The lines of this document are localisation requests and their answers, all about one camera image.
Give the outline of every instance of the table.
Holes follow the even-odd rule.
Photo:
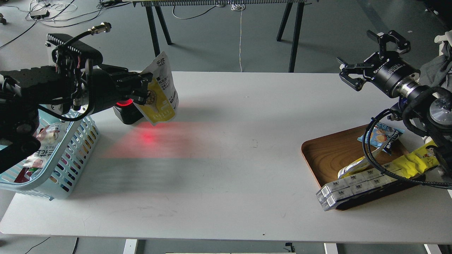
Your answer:
[[[322,211],[300,154],[307,140],[391,106],[337,74],[174,72],[173,122],[93,115],[101,139],[66,200],[16,194],[0,231],[21,235],[447,244],[452,200],[417,186],[346,212]],[[401,127],[401,123],[391,123]],[[420,138],[401,137],[409,150]]]
[[[290,11],[292,10],[293,3],[297,4],[296,16],[295,16],[295,27],[293,30],[293,40],[292,40],[292,50],[290,53],[289,61],[289,71],[294,72],[295,61],[297,58],[298,51],[298,41],[300,39],[300,29],[301,20],[303,19],[303,11],[306,5],[306,0],[187,0],[187,1],[173,1],[173,0],[143,0],[143,1],[132,1],[133,6],[136,7],[137,3],[141,3],[142,6],[146,8],[147,20],[149,23],[149,30],[152,38],[152,46],[154,48],[154,54],[157,57],[160,54],[159,39],[157,38],[157,31],[155,29],[154,15],[152,13],[152,7],[155,8],[157,17],[159,19],[160,25],[162,27],[163,35],[165,36],[166,43],[168,45],[174,45],[171,41],[170,33],[166,27],[166,22],[163,17],[161,6],[185,6],[185,5],[231,5],[231,4],[275,4],[275,3],[285,3],[286,8],[284,9],[284,15],[282,16],[281,24],[279,26],[278,35],[276,41],[280,42],[282,40],[284,30],[286,28],[287,19],[289,18]]]

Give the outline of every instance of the table leg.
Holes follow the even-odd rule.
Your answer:
[[[168,32],[168,28],[166,27],[165,19],[163,18],[162,8],[160,6],[155,6],[155,12],[157,13],[157,17],[159,18],[160,25],[162,26],[163,34],[165,35],[166,43],[168,45],[173,45],[171,42],[170,33]]]
[[[126,239],[126,244],[124,245],[123,254],[136,254],[138,246],[138,239]]]
[[[284,29],[286,28],[287,19],[289,18],[290,10],[292,10],[293,3],[287,3],[286,9],[284,10],[284,15],[282,16],[281,25],[279,26],[278,36],[276,37],[276,41],[280,42],[283,37]]]
[[[155,21],[154,21],[154,15],[152,14],[152,7],[146,6],[146,14],[147,14],[147,21],[149,22],[149,29],[151,31],[151,38],[152,38],[152,45],[154,46],[154,53],[157,57],[160,54],[160,47],[159,47],[159,39],[157,38],[157,31],[155,30]]]
[[[323,247],[325,248],[325,254],[338,254],[338,246],[332,243],[324,243]]]
[[[441,250],[438,245],[424,245],[428,254],[441,254]]]
[[[298,3],[297,17],[295,18],[295,30],[293,31],[292,52],[290,54],[289,72],[295,69],[295,59],[297,58],[298,40],[300,39],[301,20],[303,18],[303,10],[305,3]]]

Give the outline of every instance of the blue plastic basket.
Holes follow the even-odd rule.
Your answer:
[[[76,114],[71,112],[67,116],[74,117]],[[57,122],[60,120],[39,111],[40,128]],[[25,183],[14,182],[22,170],[24,160],[0,174],[0,188],[49,200],[64,199],[74,189],[98,141],[99,131],[91,117],[71,122],[63,140],[36,177]]]

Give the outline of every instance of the metal connector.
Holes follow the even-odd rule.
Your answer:
[[[108,33],[108,32],[110,32],[111,28],[112,28],[112,25],[110,23],[102,22],[102,23],[100,23],[99,26],[91,27],[90,29],[88,29],[88,31],[91,32],[91,35],[95,35],[97,33],[102,33],[102,32]]]

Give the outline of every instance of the floor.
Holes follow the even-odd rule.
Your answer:
[[[44,2],[68,3],[68,0]],[[322,0],[311,1],[305,7],[301,25],[295,72],[337,73],[340,56],[349,63],[358,63],[378,50],[376,43],[366,36],[368,29],[388,32],[393,29],[411,41],[412,50],[404,58],[416,68],[438,54],[433,43],[436,35],[448,29],[431,12],[424,11],[419,0]],[[0,12],[8,23],[1,26],[0,44],[8,42],[32,25],[24,20],[26,13],[6,5],[28,9],[29,0],[10,0],[0,4]],[[70,18],[95,11],[97,0],[75,1],[78,9],[62,14]],[[289,17],[282,42],[276,41],[285,5],[247,5],[241,12],[230,7],[214,8],[205,15],[180,20],[173,17],[171,7],[163,7],[166,24],[175,45],[165,43],[157,23],[160,49],[165,51],[174,71],[228,71],[228,72],[287,72],[291,51],[294,13]],[[177,7],[182,17],[191,17],[209,6]],[[94,17],[90,14],[71,21],[49,23],[64,26]],[[43,45],[46,33],[77,35],[102,21],[112,24],[109,34],[86,37],[83,41],[104,56],[104,63],[124,66],[130,70],[144,69],[154,58],[145,8],[131,4],[103,11],[87,23],[68,28],[50,28],[41,23],[10,45],[0,49],[0,70],[17,70],[47,64],[44,50],[23,50],[30,40]],[[13,193],[0,190],[0,218]],[[46,237],[24,237],[0,233],[0,253],[25,253]],[[124,239],[81,238],[77,253],[122,253]],[[75,238],[51,237],[29,253],[71,253]],[[298,253],[324,253],[318,243],[294,243]],[[219,253],[219,252],[287,252],[283,242],[214,241],[214,240],[146,240],[140,241],[137,253],[163,254],[167,252]],[[358,253],[426,253],[423,245],[351,245],[339,244],[341,254]]]

